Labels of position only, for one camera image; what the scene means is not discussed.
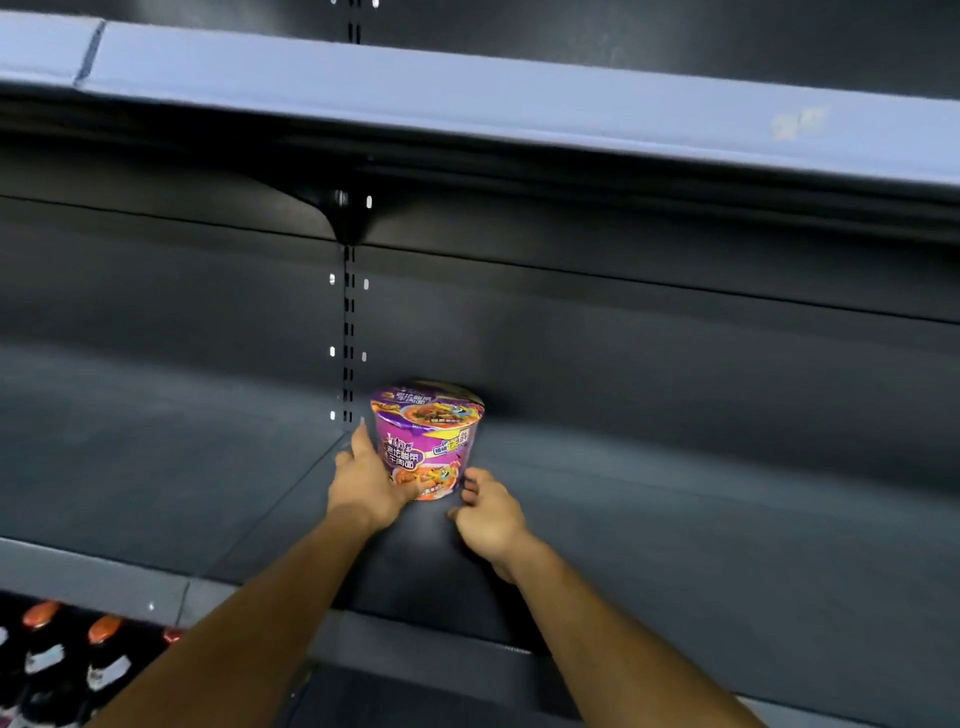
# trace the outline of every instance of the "bottle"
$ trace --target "bottle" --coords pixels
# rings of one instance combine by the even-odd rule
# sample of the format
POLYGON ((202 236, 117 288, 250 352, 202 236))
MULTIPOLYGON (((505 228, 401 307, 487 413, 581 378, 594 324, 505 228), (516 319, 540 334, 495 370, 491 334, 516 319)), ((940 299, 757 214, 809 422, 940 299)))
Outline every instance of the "bottle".
POLYGON ((20 698, 24 728, 74 728, 86 693, 84 625, 56 601, 27 610, 27 685, 20 698))
POLYGON ((180 638, 175 629, 155 627, 121 619, 101 617, 87 633, 89 665, 86 700, 80 711, 81 725, 92 720, 170 644, 180 638))
POLYGON ((28 604, 18 596, 0 595, 0 728, 9 728, 20 713, 27 682, 23 671, 27 640, 21 620, 28 604))

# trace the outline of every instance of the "person's left arm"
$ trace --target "person's left arm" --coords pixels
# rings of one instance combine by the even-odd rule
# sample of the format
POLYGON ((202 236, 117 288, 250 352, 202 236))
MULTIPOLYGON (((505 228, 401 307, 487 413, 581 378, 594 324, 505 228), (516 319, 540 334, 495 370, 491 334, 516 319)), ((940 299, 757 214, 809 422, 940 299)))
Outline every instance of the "person's left arm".
POLYGON ((326 517, 147 667, 90 728, 264 728, 366 541, 419 486, 394 485, 363 423, 337 454, 326 517))

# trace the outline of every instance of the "orange bottle cap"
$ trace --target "orange bottle cap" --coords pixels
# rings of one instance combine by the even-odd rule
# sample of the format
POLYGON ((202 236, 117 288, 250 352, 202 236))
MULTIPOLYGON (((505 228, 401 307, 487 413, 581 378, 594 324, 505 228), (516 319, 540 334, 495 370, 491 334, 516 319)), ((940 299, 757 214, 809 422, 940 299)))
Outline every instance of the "orange bottle cap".
POLYGON ((41 601, 39 604, 27 610, 23 616, 23 626, 30 629, 39 629, 45 627, 54 618, 60 610, 58 601, 41 601))
POLYGON ((121 624, 123 624, 123 620, 119 617, 103 615, 93 622, 90 631, 86 633, 86 638, 90 644, 104 643, 117 633, 121 624))
POLYGON ((177 642, 182 636, 182 629, 167 627, 165 630, 163 630, 163 641, 167 644, 173 644, 174 642, 177 642))

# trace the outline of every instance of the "forearm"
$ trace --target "forearm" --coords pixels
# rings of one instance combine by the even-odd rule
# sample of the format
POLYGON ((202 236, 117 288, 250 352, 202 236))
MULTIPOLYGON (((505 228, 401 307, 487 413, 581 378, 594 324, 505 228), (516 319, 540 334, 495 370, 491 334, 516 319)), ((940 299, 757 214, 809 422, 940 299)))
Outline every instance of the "forearm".
POLYGON ((509 569, 591 728, 760 725, 680 652, 604 602, 536 537, 518 540, 509 569))
POLYGON ((361 511, 331 511, 148 667, 91 726, 269 725, 371 533, 361 511))

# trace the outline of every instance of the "instant noodle cup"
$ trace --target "instant noodle cup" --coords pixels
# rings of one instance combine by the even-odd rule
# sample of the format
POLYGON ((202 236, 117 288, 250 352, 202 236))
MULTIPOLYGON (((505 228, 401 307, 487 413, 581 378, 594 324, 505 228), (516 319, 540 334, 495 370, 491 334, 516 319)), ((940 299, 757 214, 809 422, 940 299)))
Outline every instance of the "instant noodle cup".
POLYGON ((467 467, 483 401, 453 384, 415 381, 371 399, 380 457, 396 485, 417 481, 417 500, 453 493, 467 467))

